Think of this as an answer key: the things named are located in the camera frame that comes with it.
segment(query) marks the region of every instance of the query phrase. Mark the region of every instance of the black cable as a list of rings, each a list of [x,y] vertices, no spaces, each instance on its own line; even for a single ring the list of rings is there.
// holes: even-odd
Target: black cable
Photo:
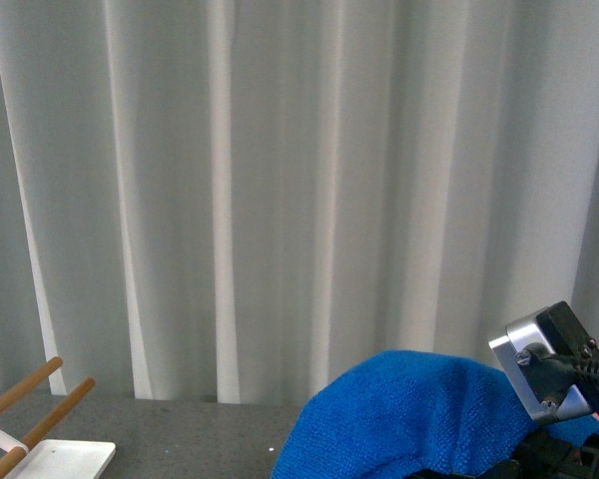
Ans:
[[[593,359],[576,359],[570,357],[577,377],[581,380],[599,386],[599,362]]]

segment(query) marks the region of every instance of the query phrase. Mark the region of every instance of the white base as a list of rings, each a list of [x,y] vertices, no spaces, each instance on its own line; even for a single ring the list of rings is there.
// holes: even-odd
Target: white base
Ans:
[[[113,442],[47,439],[34,447],[5,479],[97,479],[115,452]]]

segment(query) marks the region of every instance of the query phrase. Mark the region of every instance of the black device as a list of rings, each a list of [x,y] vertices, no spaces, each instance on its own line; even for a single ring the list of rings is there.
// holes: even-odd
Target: black device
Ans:
[[[490,341],[490,348],[538,424],[599,415],[599,344],[565,301],[508,324],[503,336]],[[432,471],[408,477],[473,479]],[[599,479],[599,436],[575,447],[539,429],[524,438],[510,459],[479,478]]]

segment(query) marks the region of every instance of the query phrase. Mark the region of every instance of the blue microfiber cloth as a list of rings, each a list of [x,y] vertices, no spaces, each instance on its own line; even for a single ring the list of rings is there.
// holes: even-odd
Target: blue microfiber cloth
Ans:
[[[308,402],[272,477],[476,476],[536,429],[503,372],[462,357],[387,351]],[[599,422],[588,416],[548,430],[581,445],[599,434]]]

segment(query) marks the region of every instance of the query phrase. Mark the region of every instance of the white tray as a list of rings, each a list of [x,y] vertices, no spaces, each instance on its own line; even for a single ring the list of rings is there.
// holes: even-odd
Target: white tray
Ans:
[[[34,447],[6,479],[97,479],[115,452],[113,442],[47,439]]]

